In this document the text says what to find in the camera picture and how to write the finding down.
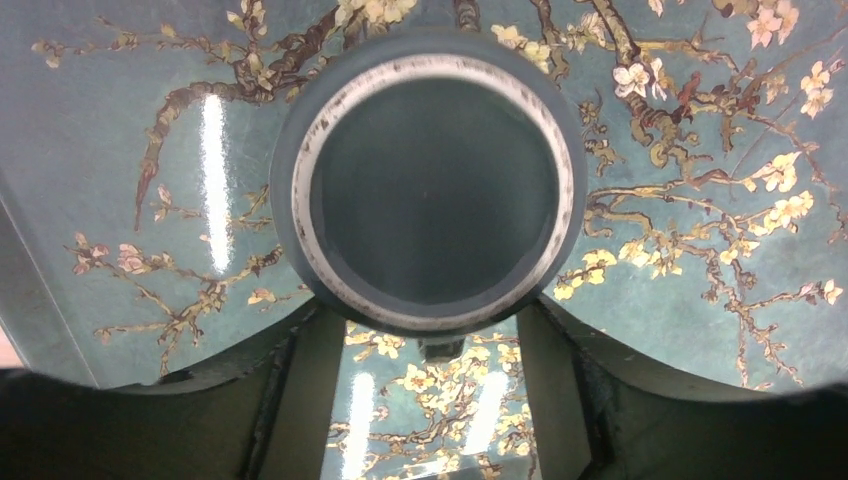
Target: round container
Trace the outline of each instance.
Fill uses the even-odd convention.
[[[411,30],[338,57],[300,93],[270,188],[289,261],[348,318],[405,336],[474,331],[552,279],[582,227],[571,107],[478,34]]]

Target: table surface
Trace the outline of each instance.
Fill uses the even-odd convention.
[[[0,93],[0,195],[87,366],[73,380],[154,381],[307,300],[266,204],[291,83],[319,73],[351,32],[456,17],[449,0],[242,3],[42,0],[0,16],[0,66],[14,72]],[[548,72],[584,129],[584,233],[546,294],[720,382],[780,392],[844,379],[848,3],[595,0],[552,2],[548,15],[549,3],[478,6],[483,33]],[[303,42],[275,43],[310,26]],[[477,380],[506,374],[502,413],[517,416],[498,434],[517,433],[501,453],[531,468],[514,335],[512,321],[481,333],[459,365]],[[386,432],[428,428],[419,410],[461,422],[462,382],[421,370],[413,342],[362,327],[347,342],[340,432],[366,388],[357,378],[391,393],[371,405]],[[24,358],[34,347],[16,345]],[[369,438],[369,461],[389,466],[368,475],[401,475],[411,447],[392,456]],[[448,446],[423,451],[421,462],[497,470]],[[341,453],[327,458],[341,472]]]

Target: speckled ring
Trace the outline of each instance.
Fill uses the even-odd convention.
[[[458,314],[417,316],[378,304],[343,280],[319,244],[310,210],[312,174],[339,120],[386,88],[448,78],[484,87],[519,108],[543,134],[557,174],[553,230],[535,265],[510,291]],[[478,35],[418,31],[388,35],[342,55],[301,93],[283,127],[271,167],[271,205],[287,256],[316,296],[354,320],[394,333],[465,333],[506,318],[550,281],[582,224],[586,166],[567,104],[535,66]]]

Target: dark liquid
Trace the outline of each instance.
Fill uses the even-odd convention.
[[[558,195],[550,149],[526,115],[483,87],[427,79],[386,89],[341,120],[318,158],[310,205],[346,283],[404,313],[447,315],[527,275]]]

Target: white speckled rim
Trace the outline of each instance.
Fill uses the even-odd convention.
[[[310,212],[310,188],[321,148],[339,120],[375,93],[426,78],[451,78],[492,90],[521,109],[544,134],[559,182],[559,203],[550,239],[530,272],[515,287],[491,303],[458,315],[420,317],[389,310],[363,297],[333,270],[318,243]],[[292,216],[303,253],[321,282],[341,301],[363,315],[413,331],[459,329],[491,318],[513,306],[544,277],[565,241],[573,210],[571,158],[559,125],[541,99],[524,83],[490,63],[453,54],[412,55],[373,67],[348,82],[327,101],[310,125],[295,160]]]

